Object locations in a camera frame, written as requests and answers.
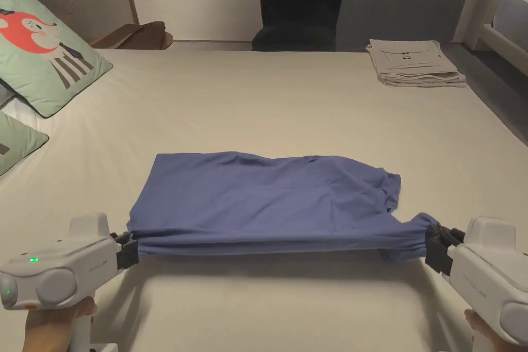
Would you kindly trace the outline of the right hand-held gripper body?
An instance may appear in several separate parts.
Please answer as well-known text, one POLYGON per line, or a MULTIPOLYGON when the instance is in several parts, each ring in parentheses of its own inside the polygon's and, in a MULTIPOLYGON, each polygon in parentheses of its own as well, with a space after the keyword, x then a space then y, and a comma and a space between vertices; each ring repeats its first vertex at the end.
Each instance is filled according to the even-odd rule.
POLYGON ((425 263, 502 339, 527 346, 527 254, 516 247, 515 226, 475 217, 458 246, 442 245, 439 227, 427 228, 425 263))

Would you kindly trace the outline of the person's right hand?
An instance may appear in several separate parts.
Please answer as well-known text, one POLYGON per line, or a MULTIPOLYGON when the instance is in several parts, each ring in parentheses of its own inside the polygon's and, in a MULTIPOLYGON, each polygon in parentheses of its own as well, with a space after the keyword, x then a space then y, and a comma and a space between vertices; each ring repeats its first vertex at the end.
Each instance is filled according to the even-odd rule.
POLYGON ((508 351, 509 344, 475 310, 466 309, 464 315, 467 323, 475 332, 473 337, 475 351, 508 351))

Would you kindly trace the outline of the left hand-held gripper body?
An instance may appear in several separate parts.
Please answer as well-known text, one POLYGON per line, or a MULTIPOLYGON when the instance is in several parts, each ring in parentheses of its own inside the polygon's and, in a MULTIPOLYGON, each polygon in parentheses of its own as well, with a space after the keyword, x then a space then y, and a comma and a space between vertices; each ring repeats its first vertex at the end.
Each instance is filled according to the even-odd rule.
POLYGON ((68 235, 1 268, 6 310, 27 312, 23 351, 118 351, 93 343, 98 288, 139 262, 138 242, 117 244, 104 213, 74 217, 68 235))

